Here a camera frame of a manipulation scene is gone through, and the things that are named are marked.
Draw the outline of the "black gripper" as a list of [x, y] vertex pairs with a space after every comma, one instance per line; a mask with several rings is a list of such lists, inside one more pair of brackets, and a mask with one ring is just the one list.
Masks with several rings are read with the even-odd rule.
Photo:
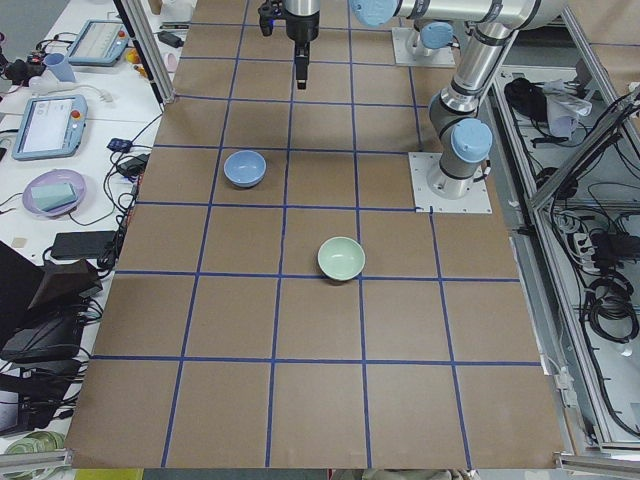
[[294, 42], [295, 80], [298, 90], [305, 90], [308, 81], [310, 44], [319, 35], [320, 1], [285, 0], [283, 15], [287, 36]]

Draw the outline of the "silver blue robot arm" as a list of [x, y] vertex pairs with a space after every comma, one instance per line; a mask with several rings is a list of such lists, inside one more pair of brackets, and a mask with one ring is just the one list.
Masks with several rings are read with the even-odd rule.
[[554, 20], [564, 1], [351, 1], [358, 21], [377, 27], [393, 17], [461, 20], [474, 24], [467, 48], [448, 86], [433, 99], [429, 118], [443, 152], [427, 174], [436, 195], [457, 200], [467, 194], [478, 165], [488, 158], [493, 134], [475, 116], [498, 68], [521, 30]]

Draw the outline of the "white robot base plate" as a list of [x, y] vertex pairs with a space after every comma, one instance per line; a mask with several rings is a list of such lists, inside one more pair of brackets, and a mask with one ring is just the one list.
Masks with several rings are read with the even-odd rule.
[[447, 176], [440, 165], [440, 153], [410, 152], [409, 170], [418, 213], [491, 214], [492, 208], [486, 182], [478, 167], [468, 179]]

